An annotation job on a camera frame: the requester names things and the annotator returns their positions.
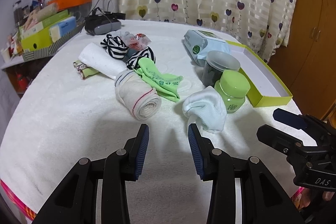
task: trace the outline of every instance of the striped basket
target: striped basket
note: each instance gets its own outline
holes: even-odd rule
[[[67,41],[69,41],[72,37],[74,37],[77,33],[79,33],[85,25],[85,21],[78,23],[77,27],[68,32],[66,35],[62,36],[59,40],[53,43],[49,47],[44,47],[36,51],[23,53],[23,60],[25,62],[32,61],[35,59],[40,59],[48,56],[53,56],[57,52],[57,50]]]

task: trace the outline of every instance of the white towel bedspread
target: white towel bedspread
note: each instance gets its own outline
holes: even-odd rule
[[[202,28],[148,21],[126,20],[123,24],[122,31],[144,33],[151,39],[160,72],[184,77],[179,88],[181,100],[162,99],[159,112],[146,121],[150,141],[143,172],[137,182],[126,183],[131,223],[204,224],[211,182],[202,182],[196,174],[187,137],[188,119],[182,113],[184,99],[204,88],[199,79],[202,68],[192,62],[181,42],[188,29]],[[141,124],[116,100],[113,80],[101,74],[81,80],[73,68],[83,48],[103,38],[86,35],[83,30],[59,51],[28,88],[7,127],[0,148],[0,178],[34,212],[80,158],[107,157],[134,137]],[[293,101],[280,107],[300,113]],[[223,133],[204,132],[203,136],[233,157],[258,156],[292,195],[297,187],[291,166],[284,155],[258,142],[257,129],[267,123],[305,145],[316,143],[303,131],[275,122],[272,113],[276,108],[253,108],[246,100],[236,113],[228,114]]]

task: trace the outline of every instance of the green jar lid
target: green jar lid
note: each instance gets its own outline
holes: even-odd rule
[[[234,70],[225,70],[219,80],[221,89],[229,96],[243,98],[250,90],[248,80],[241,73]]]

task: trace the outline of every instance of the wet wipes package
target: wet wipes package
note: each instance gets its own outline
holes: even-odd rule
[[[197,65],[204,67],[209,51],[221,51],[231,54],[228,43],[212,32],[188,30],[184,35],[184,45]]]

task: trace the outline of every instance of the vr headset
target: vr headset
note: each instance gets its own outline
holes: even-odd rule
[[[85,30],[92,35],[106,34],[121,28],[118,19],[125,20],[126,14],[102,11],[99,7],[92,11],[92,15],[85,17]]]

